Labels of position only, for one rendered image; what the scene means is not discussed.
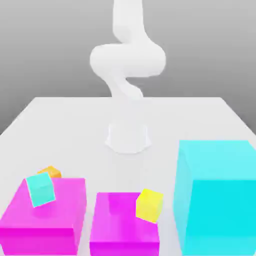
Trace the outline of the small yellow cube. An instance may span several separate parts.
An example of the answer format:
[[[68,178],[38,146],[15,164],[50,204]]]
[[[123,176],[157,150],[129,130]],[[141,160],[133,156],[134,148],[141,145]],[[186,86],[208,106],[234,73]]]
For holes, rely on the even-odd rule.
[[[135,202],[137,218],[157,223],[163,208],[164,194],[144,188]]]

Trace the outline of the small orange cube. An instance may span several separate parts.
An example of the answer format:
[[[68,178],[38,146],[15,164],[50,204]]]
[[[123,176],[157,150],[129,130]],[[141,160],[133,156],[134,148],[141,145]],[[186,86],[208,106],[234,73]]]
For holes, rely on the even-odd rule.
[[[58,169],[56,169],[55,167],[53,167],[52,165],[37,172],[37,174],[41,174],[41,173],[48,173],[51,178],[61,178],[62,177],[61,172]]]

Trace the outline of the small cyan cube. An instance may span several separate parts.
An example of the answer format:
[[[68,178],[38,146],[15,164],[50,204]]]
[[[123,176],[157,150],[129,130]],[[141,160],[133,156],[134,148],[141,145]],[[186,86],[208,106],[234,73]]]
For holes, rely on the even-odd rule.
[[[56,200],[53,181],[48,172],[29,176],[25,181],[34,208]]]

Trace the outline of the large magenta box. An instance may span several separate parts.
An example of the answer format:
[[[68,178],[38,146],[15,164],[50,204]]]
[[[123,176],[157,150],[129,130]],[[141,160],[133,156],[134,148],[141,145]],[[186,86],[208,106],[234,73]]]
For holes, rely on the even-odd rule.
[[[0,219],[6,256],[76,255],[85,218],[84,178],[52,179],[55,201],[33,207],[23,180]]]
[[[90,256],[159,256],[158,226],[136,217],[139,192],[99,192],[90,231]]]

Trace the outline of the large cyan box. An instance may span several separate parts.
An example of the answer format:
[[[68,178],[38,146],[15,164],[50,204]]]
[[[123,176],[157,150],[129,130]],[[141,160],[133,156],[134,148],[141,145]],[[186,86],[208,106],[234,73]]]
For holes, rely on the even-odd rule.
[[[173,214],[182,256],[253,256],[256,149],[246,140],[181,140]]]

